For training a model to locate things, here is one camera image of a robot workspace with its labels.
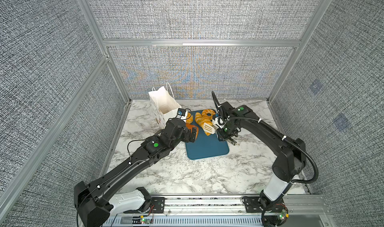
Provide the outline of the partly hidden golden bread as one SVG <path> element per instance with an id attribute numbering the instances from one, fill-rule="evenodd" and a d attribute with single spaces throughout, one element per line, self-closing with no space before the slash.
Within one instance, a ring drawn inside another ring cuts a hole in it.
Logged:
<path id="1" fill-rule="evenodd" d="M 203 130 L 206 133 L 206 135 L 213 135 L 216 132 L 215 127 L 212 124 L 204 123 Z"/>

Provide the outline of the white paper bag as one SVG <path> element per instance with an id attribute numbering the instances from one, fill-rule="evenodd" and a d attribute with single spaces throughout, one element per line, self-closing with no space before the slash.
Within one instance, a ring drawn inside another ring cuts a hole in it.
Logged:
<path id="1" fill-rule="evenodd" d="M 162 86 L 149 92 L 150 102 L 152 106 L 152 113 L 154 114 L 155 121 L 164 129 L 166 122 L 177 116 L 178 109 L 182 106 L 176 101 L 171 85 L 167 82 L 166 86 Z"/>

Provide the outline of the orange croissant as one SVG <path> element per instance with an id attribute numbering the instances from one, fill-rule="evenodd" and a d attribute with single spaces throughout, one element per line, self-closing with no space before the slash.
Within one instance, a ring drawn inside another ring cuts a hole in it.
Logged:
<path id="1" fill-rule="evenodd" d="M 187 128 L 191 131 L 191 132 L 195 132 L 196 133 L 196 138 L 198 137 L 198 134 L 199 134 L 199 127 L 197 126 L 194 126 L 192 124 L 188 124 L 186 123 L 186 126 Z"/>

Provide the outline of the small striped bread roll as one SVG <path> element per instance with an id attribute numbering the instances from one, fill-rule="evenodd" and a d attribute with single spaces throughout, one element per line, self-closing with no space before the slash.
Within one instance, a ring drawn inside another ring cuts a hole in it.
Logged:
<path id="1" fill-rule="evenodd" d="M 203 116 L 200 112 L 196 112 L 195 114 L 195 122 L 196 124 L 198 124 L 200 127 L 203 127 L 204 126 L 204 123 L 203 123 Z"/>

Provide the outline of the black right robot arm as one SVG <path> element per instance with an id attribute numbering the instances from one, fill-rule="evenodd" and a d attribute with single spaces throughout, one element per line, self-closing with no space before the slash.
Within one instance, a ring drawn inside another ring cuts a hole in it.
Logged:
<path id="1" fill-rule="evenodd" d="M 262 141 L 275 154 L 272 165 L 273 175 L 267 187 L 261 191 L 258 205 L 269 212 L 281 203 L 283 196 L 295 183 L 312 184 L 319 177 L 319 169 L 314 159 L 306 152 L 305 142 L 280 133 L 257 116 L 246 105 L 237 108 L 228 102 L 215 102 L 218 114 L 213 122 L 218 127 L 219 141 L 236 144 L 236 138 L 245 129 Z"/>

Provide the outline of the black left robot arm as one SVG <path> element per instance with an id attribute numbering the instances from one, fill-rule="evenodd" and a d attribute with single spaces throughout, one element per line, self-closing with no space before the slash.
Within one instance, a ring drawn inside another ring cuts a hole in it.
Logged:
<path id="1" fill-rule="evenodd" d="M 74 205 L 85 227 L 100 227 L 110 217 L 114 207 L 110 199 L 125 184 L 145 169 L 167 157 L 181 142 L 193 143 L 198 128 L 187 127 L 178 118 L 169 119 L 166 127 L 146 138 L 124 162 L 102 177 L 90 182 L 79 182 L 74 187 Z"/>

